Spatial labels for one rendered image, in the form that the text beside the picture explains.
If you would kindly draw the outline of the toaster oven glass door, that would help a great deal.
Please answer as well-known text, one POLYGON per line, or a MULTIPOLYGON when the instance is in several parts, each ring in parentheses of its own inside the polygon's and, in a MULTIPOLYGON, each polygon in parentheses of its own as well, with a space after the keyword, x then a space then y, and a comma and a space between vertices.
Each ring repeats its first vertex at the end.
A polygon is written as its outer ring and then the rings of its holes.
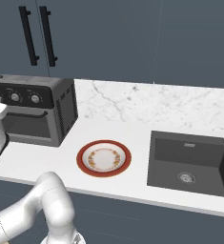
POLYGON ((6 116, 2 123, 11 141, 50 141, 51 133, 48 127, 47 116, 42 118, 6 116))

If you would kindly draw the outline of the black toaster oven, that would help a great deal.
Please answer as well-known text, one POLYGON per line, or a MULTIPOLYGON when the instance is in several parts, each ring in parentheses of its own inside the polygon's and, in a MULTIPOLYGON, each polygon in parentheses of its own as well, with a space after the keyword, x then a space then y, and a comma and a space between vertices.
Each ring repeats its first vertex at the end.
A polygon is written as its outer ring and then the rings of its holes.
POLYGON ((20 143, 59 147, 78 118, 72 79, 0 74, 0 96, 9 112, 48 112, 51 140, 20 143), (20 95, 18 102, 10 99, 14 92, 20 95), (38 103, 31 101, 34 94, 40 97, 38 103))

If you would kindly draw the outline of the dark blue cupboard door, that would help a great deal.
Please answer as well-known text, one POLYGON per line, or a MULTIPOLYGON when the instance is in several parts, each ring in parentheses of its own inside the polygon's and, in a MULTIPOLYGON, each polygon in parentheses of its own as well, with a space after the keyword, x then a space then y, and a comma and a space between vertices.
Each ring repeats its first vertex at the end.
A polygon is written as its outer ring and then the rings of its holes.
POLYGON ((50 76, 151 83, 162 0, 36 0, 50 76))
POLYGON ((224 0, 163 0, 155 82, 224 88, 224 0))
POLYGON ((35 0, 0 0, 0 73, 31 76, 49 75, 35 0), (29 21, 32 41, 35 53, 39 56, 36 66, 31 65, 19 6, 25 6, 31 12, 29 21))

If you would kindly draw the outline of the red rimmed patterned plate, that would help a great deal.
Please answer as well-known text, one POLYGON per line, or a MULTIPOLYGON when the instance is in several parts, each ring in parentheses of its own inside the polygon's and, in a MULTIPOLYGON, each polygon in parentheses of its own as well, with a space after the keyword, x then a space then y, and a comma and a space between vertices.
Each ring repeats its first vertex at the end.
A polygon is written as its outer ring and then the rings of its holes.
POLYGON ((130 150, 113 140, 96 140, 83 146, 76 156, 79 169, 94 177, 112 177, 126 171, 132 162, 130 150))

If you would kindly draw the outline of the dark grey sink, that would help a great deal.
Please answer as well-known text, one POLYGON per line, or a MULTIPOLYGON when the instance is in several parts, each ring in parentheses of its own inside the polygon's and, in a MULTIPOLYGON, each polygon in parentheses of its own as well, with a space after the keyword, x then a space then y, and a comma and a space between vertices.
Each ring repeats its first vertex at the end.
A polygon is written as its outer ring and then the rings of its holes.
POLYGON ((152 131, 147 185, 224 196, 224 139, 152 131))

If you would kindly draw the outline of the dark blue base cupboards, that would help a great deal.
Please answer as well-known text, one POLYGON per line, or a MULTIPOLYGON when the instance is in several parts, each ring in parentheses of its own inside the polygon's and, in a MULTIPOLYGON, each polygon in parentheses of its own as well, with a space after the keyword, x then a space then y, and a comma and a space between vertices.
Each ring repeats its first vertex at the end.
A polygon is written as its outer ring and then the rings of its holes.
POLYGON ((87 244, 224 244, 224 197, 122 176, 81 175, 64 184, 87 244))

